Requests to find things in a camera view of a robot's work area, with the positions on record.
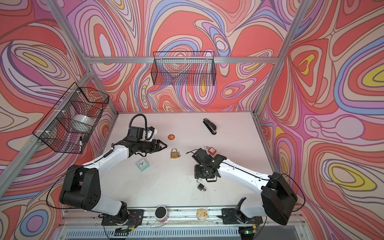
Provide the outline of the brass padlock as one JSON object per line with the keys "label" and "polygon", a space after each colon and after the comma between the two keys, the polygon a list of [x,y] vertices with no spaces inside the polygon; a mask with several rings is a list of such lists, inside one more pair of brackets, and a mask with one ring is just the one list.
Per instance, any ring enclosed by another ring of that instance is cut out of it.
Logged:
{"label": "brass padlock", "polygon": [[176,148],[171,149],[171,159],[177,159],[180,156],[180,152]]}

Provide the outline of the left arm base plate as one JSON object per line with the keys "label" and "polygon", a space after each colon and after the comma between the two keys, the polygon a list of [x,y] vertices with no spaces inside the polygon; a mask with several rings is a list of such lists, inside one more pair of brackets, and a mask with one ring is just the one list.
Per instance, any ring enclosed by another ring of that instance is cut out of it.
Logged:
{"label": "left arm base plate", "polygon": [[144,209],[126,209],[123,208],[116,216],[100,214],[103,226],[140,226],[144,218]]}

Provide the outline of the small black padlock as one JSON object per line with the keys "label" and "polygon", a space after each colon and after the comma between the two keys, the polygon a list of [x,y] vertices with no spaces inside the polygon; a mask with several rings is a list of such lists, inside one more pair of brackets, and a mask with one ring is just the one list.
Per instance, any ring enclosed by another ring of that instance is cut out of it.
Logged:
{"label": "small black padlock", "polygon": [[202,183],[202,180],[201,179],[197,179],[197,183],[198,183],[198,190],[202,191],[202,192],[205,192],[207,190],[207,188],[205,187],[205,185],[203,185]]}

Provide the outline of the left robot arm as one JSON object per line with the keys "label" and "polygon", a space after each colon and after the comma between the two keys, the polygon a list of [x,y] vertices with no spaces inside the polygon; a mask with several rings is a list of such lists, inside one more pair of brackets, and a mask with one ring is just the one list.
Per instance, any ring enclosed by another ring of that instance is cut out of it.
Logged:
{"label": "left robot arm", "polygon": [[167,144],[154,139],[155,134],[156,129],[148,126],[144,114],[133,116],[127,135],[112,144],[108,152],[86,164],[68,168],[59,197],[60,203],[126,221],[129,217],[127,204],[104,195],[101,178],[117,164],[132,156],[145,158],[166,149]]}

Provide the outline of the red padlock with keys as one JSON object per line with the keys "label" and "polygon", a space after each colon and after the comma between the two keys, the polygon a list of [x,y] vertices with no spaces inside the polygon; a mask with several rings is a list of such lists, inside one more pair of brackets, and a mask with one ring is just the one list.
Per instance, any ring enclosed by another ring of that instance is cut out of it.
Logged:
{"label": "red padlock with keys", "polygon": [[208,147],[208,146],[205,146],[205,150],[207,151],[207,153],[211,156],[214,156],[216,153],[217,153],[217,150],[214,149],[213,147]]}

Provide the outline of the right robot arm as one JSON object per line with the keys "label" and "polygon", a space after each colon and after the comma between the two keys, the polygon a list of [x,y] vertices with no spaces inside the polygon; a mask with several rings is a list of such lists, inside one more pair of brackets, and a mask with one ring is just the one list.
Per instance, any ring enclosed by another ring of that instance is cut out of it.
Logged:
{"label": "right robot arm", "polygon": [[262,216],[286,226],[294,211],[298,197],[282,174],[261,174],[242,167],[225,156],[211,156],[205,149],[192,150],[195,178],[216,182],[224,178],[238,183],[257,194],[257,201],[243,197],[236,207],[222,209],[220,218],[224,224],[260,224]]}

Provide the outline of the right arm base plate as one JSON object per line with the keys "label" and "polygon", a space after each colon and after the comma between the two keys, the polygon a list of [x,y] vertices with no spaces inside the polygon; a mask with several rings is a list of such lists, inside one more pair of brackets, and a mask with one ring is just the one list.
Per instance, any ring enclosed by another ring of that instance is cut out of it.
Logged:
{"label": "right arm base plate", "polygon": [[221,215],[218,218],[222,219],[224,225],[234,225],[234,224],[253,224],[259,226],[263,223],[262,217],[252,217],[249,218],[241,212],[241,206],[247,198],[241,198],[235,208],[223,208],[221,210]]}

